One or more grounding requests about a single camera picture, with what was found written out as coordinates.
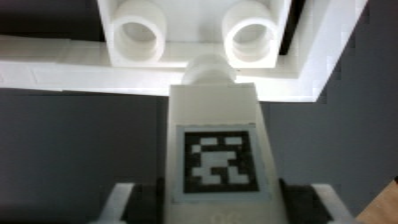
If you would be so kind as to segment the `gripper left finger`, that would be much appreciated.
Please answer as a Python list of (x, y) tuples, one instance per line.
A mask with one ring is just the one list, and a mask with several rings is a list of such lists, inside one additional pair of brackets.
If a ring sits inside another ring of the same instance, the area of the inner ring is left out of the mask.
[(87, 224), (163, 224), (163, 179), (113, 185), (97, 218)]

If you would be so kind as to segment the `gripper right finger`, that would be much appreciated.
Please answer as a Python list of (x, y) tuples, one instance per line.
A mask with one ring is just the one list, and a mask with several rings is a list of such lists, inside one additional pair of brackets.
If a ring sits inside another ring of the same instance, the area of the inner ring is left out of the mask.
[(358, 224), (328, 184), (279, 184), (289, 224)]

